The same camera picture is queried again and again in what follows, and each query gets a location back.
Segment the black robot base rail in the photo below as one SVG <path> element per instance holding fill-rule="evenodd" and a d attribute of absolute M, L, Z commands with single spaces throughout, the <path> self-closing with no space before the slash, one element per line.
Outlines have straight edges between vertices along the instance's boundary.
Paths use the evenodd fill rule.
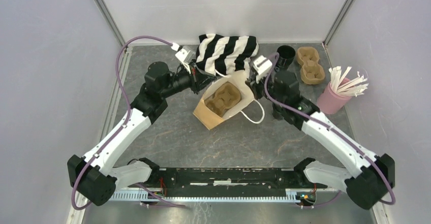
<path fill-rule="evenodd" d="M 146 163 L 152 170 L 143 183 L 156 195 L 168 198 L 241 198 L 257 200 L 267 197 L 286 197 L 295 189 L 294 199 L 311 206 L 317 190 L 327 186 L 308 181 L 293 168 L 161 168 L 147 158 L 132 159 L 128 163 Z"/>

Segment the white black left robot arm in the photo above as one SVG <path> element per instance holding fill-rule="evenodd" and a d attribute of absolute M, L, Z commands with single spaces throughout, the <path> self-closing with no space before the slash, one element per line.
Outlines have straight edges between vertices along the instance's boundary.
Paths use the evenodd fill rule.
<path fill-rule="evenodd" d="M 176 73 L 161 61 L 149 65 L 144 84 L 120 122 L 106 137 L 84 156 L 73 155 L 67 162 L 72 190 L 72 203 L 76 194 L 85 196 L 96 206 L 105 204 L 116 190 L 144 183 L 154 187 L 160 174 L 146 162 L 114 167 L 115 163 L 131 143 L 148 129 L 166 110 L 167 98 L 191 89 L 199 93 L 216 76 L 205 72 L 192 63 L 189 68 L 180 65 Z"/>

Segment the brown paper bag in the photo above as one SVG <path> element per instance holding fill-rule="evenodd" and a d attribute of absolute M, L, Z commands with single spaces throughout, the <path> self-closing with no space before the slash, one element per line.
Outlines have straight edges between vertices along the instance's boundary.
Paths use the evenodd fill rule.
<path fill-rule="evenodd" d="M 238 113 L 250 122 L 260 124 L 265 117 L 265 110 L 261 104 L 258 105 L 262 111 L 262 117 L 257 121 L 250 119 L 243 112 L 250 103 L 257 102 L 252 90 L 246 85 L 246 80 L 246 72 L 240 70 L 215 81 L 203 94 L 193 112 L 194 116 L 208 130 Z"/>

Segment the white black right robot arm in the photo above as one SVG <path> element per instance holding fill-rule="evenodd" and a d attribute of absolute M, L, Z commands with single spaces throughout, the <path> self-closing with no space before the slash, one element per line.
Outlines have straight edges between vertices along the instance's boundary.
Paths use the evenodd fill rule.
<path fill-rule="evenodd" d="M 272 102 L 277 119 L 315 139 L 343 165 L 339 168 L 306 158 L 293 174 L 297 186 L 318 183 L 333 187 L 365 210 L 378 202 L 395 204 L 394 159 L 388 154 L 378 156 L 335 126 L 317 105 L 300 94 L 295 74 L 279 71 L 273 78 L 270 71 L 252 71 L 247 85 L 256 98 Z"/>

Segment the black paper coffee cup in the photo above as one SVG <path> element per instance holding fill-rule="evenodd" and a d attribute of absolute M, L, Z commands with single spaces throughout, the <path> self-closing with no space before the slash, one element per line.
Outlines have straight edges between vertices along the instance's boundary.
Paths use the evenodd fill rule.
<path fill-rule="evenodd" d="M 276 120 L 283 120 L 284 117 L 282 115 L 282 107 L 278 107 L 276 105 L 273 105 L 272 107 L 272 116 L 274 117 L 274 119 Z"/>

